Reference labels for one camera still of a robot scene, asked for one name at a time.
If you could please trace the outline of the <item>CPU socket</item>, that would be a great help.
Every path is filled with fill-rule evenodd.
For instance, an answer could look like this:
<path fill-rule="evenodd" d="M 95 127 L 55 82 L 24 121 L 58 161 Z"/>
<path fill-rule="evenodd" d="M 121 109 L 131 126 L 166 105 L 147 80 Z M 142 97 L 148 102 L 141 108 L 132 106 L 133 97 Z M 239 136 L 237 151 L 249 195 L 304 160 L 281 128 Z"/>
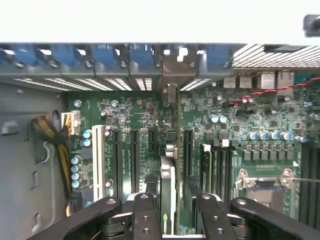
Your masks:
<path fill-rule="evenodd" d="M 299 198 L 295 188 L 256 185 L 252 188 L 236 190 L 233 196 L 254 200 L 295 220 L 297 220 L 299 216 Z"/>

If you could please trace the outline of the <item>white expansion slot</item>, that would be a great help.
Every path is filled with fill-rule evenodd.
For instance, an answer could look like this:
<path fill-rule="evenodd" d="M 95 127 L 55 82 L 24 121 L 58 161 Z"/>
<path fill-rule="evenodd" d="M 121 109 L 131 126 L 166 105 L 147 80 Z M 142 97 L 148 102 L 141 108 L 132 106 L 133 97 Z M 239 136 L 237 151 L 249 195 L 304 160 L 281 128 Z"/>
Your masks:
<path fill-rule="evenodd" d="M 93 201 L 105 196 L 105 127 L 92 126 Z"/>

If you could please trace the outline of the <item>short black expansion slot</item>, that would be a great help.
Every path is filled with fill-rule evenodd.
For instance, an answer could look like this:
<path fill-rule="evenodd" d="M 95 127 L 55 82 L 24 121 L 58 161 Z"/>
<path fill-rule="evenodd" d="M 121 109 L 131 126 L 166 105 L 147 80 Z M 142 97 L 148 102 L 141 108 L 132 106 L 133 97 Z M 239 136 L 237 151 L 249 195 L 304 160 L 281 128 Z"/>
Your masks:
<path fill-rule="evenodd" d="M 158 133 L 156 129 L 148 130 L 148 150 L 151 153 L 158 151 Z"/>

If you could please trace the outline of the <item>thin metal locking lever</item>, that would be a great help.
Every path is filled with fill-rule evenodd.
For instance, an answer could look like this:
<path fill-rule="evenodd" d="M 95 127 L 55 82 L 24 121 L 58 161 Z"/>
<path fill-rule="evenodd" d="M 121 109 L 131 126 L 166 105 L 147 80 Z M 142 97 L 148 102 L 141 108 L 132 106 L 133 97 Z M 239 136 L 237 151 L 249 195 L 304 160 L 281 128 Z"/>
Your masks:
<path fill-rule="evenodd" d="M 299 181 L 299 182 L 320 183 L 320 179 L 313 179 L 313 178 L 292 177 L 291 179 L 293 181 Z"/>

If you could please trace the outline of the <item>green motherboard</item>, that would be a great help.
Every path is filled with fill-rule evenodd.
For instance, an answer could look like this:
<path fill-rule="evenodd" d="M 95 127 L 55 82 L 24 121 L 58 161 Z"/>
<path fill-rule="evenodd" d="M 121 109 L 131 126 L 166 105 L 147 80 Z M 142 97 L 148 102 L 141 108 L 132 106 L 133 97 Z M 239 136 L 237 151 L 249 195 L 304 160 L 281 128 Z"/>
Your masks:
<path fill-rule="evenodd" d="M 175 167 L 170 141 L 172 107 L 140 79 L 141 92 L 68 94 L 72 111 L 80 111 L 80 134 L 71 137 L 71 184 L 76 200 L 67 213 L 94 202 L 92 126 L 104 125 L 105 196 L 114 197 L 113 131 L 122 133 L 123 196 L 131 185 L 131 130 L 139 130 L 139 192 L 148 175 L 158 177 L 160 222 L 173 234 Z M 237 74 L 199 88 L 195 79 L 181 91 L 182 163 L 184 130 L 193 130 L 192 175 L 202 192 L 215 194 L 215 147 L 232 148 L 230 200 L 239 171 L 250 176 L 278 176 L 291 169 L 294 178 L 320 180 L 320 74 L 273 72 Z M 149 152 L 148 130 L 157 130 L 157 152 Z M 182 177 L 180 234 L 195 234 Z M 320 231 L 320 183 L 294 181 L 298 221 Z"/>

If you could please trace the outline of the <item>white power connector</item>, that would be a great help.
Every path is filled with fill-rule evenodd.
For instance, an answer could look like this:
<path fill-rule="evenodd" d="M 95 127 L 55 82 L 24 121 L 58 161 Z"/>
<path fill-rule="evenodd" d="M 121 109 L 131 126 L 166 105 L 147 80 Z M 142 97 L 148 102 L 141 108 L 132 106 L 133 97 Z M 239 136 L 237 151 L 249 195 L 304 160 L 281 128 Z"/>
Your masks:
<path fill-rule="evenodd" d="M 79 135 L 81 132 L 81 115 L 80 111 L 61 113 L 61 128 L 66 127 L 68 136 Z"/>

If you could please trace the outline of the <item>grey power supply unit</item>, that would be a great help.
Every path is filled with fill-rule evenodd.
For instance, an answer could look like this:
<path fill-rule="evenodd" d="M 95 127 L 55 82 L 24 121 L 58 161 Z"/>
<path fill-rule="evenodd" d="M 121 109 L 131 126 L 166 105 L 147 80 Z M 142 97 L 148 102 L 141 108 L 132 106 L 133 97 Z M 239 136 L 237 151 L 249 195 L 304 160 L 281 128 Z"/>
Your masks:
<path fill-rule="evenodd" d="M 65 216 L 64 185 L 53 145 L 34 138 L 31 119 L 66 110 L 54 91 L 0 83 L 0 240 L 26 240 Z"/>

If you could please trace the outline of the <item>open black PC case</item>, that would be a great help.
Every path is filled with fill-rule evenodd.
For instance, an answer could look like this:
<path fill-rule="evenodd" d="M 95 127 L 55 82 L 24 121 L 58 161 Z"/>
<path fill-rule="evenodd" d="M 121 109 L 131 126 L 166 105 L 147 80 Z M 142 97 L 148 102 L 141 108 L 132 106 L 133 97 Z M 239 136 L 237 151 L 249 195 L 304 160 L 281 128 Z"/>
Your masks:
<path fill-rule="evenodd" d="M 242 74 L 259 75 L 262 73 L 290 72 L 320 75 L 320 45 L 225 44 L 230 45 L 233 51 L 231 65 L 229 67 L 209 66 L 204 59 L 201 59 L 200 64 L 193 68 L 196 70 L 195 78 L 187 85 L 196 79 L 203 79 L 204 83 L 199 85 L 199 88 L 203 89 L 212 83 Z M 148 66 L 130 67 L 128 69 L 121 69 L 119 66 L 105 67 L 99 63 L 92 69 L 87 69 L 83 65 L 74 67 L 63 65 L 60 68 L 53 68 L 50 64 L 45 64 L 18 68 L 11 62 L 2 62 L 0 64 L 0 83 L 56 92 L 63 97 L 66 103 L 66 110 L 61 113 L 72 111 L 68 94 L 88 92 L 139 93 L 142 91 L 141 79 L 150 79 L 151 91 L 162 96 L 162 90 L 158 88 L 162 76 L 163 63 L 159 68 Z M 71 138 L 75 135 L 68 136 L 67 128 L 62 128 L 61 113 L 59 115 L 60 127 L 54 125 L 48 114 L 43 114 L 31 119 L 29 128 L 36 140 L 52 145 L 57 155 L 65 196 L 65 215 L 61 219 L 63 220 L 88 206 L 77 204 L 74 211 L 67 212 L 69 204 L 77 198 L 72 187 L 71 171 Z M 160 207 L 157 199 L 156 204 L 162 240 L 206 240 L 205 236 L 198 234 L 197 231 L 194 234 L 187 235 L 163 234 Z M 33 235 L 41 231 L 32 234 L 26 240 L 32 240 Z"/>

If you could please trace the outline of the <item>blue card retainer strip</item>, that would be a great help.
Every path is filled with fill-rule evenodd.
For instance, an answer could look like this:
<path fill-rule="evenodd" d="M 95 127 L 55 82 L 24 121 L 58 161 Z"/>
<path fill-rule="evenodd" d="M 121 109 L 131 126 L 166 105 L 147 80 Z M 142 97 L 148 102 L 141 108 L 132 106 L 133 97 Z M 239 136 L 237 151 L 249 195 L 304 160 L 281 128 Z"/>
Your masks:
<path fill-rule="evenodd" d="M 201 60 L 210 67 L 229 67 L 233 50 L 225 43 L 0 43 L 0 64 L 13 63 L 22 69 L 45 64 L 54 69 L 83 66 L 91 70 L 97 64 L 121 69 L 159 68 L 166 57 L 192 67 Z"/>

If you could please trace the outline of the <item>black intrusion switch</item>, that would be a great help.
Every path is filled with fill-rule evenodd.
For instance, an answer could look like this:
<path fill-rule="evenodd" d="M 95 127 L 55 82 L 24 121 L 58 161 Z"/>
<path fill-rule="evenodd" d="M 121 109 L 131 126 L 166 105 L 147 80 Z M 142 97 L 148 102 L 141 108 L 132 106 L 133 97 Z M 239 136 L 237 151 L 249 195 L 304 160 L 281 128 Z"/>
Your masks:
<path fill-rule="evenodd" d="M 302 29 L 306 38 L 320 38 L 320 14 L 307 14 Z"/>

